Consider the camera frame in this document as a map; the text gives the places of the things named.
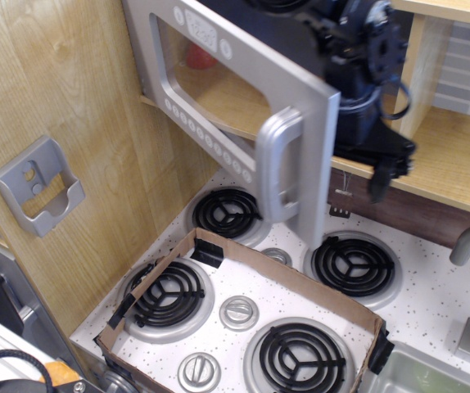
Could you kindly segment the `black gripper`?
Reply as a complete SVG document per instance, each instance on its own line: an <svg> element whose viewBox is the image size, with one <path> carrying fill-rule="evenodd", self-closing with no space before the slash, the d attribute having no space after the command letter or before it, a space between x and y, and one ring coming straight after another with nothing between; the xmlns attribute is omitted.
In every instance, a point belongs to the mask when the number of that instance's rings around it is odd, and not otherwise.
<svg viewBox="0 0 470 393"><path fill-rule="evenodd" d="M368 182L372 203L384 199L393 178L409 173L415 150L414 142L386 125L380 92L341 97L333 155L374 168Z"/></svg>

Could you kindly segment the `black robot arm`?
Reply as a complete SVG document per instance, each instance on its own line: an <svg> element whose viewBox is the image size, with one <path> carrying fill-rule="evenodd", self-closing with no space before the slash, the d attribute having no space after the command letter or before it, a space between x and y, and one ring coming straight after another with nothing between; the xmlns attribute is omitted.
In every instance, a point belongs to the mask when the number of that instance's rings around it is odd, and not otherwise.
<svg viewBox="0 0 470 393"><path fill-rule="evenodd" d="M341 94L334 154L373 167L368 194L382 201L391 180L412 167L415 144L387 125L386 88L409 94L397 76L408 47L389 1L205 1Z"/></svg>

